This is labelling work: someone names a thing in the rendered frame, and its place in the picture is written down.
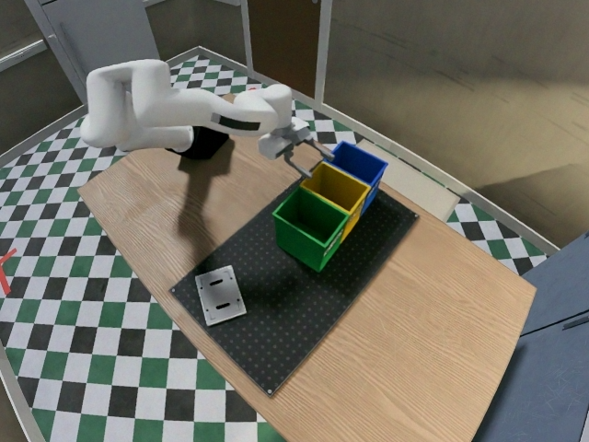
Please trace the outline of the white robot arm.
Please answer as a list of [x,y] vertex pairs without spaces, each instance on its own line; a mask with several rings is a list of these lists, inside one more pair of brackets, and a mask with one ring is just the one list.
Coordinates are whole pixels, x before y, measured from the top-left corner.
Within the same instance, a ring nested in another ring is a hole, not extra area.
[[291,91],[284,85],[241,92],[232,105],[202,89],[171,88],[165,63],[139,60],[91,71],[86,90],[88,115],[79,135],[94,148],[185,152],[194,140],[192,126],[243,137],[270,133],[292,145],[310,135],[308,126],[291,130]]

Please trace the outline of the yellow bin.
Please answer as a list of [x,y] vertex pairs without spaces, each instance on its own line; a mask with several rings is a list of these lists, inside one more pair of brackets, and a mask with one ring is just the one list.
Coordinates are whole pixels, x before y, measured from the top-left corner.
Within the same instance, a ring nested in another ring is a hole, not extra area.
[[311,173],[312,179],[304,179],[299,186],[350,215],[343,231],[342,243],[358,221],[371,187],[324,161]]

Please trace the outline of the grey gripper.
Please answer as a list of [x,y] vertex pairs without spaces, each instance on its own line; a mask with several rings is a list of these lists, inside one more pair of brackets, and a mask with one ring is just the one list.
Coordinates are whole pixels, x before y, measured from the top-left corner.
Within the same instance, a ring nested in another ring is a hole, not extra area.
[[[296,117],[292,117],[291,130],[297,131],[305,126],[308,126],[308,124],[306,122],[303,122]],[[291,162],[289,159],[293,156],[292,150],[294,149],[294,146],[299,146],[302,143],[305,143],[306,145],[309,144],[311,147],[315,148],[317,151],[320,152],[319,155],[321,157],[324,157],[327,161],[332,162],[332,160],[334,159],[334,156],[331,153],[327,152],[326,150],[319,147],[318,145],[315,145],[313,143],[313,137],[310,135],[307,138],[305,138],[303,141],[301,141],[295,145],[292,145],[288,138],[283,139],[280,136],[265,134],[257,140],[257,147],[258,147],[258,152],[261,155],[263,155],[264,157],[268,158],[269,160],[274,160],[283,154],[283,161],[287,165],[289,165],[293,169],[297,170],[297,172],[299,174],[301,174],[303,177],[305,177],[306,179],[310,180],[310,179],[312,179],[312,174],[310,172],[308,172],[307,170],[303,169],[302,167],[299,168],[296,164]]]

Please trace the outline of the green open-top bin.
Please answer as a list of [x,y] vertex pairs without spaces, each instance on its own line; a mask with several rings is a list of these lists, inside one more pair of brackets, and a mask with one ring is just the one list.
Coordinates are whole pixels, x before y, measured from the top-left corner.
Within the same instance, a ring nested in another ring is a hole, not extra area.
[[350,217],[301,186],[271,215],[276,244],[317,272],[340,246],[345,222]]

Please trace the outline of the blue bin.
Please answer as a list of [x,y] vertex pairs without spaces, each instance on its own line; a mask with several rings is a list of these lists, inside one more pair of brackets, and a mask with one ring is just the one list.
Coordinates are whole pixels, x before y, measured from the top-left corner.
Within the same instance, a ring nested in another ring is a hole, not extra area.
[[367,206],[375,198],[383,171],[388,163],[343,140],[330,153],[334,156],[334,159],[332,162],[324,159],[324,162],[371,187],[365,198],[359,216],[361,217]]

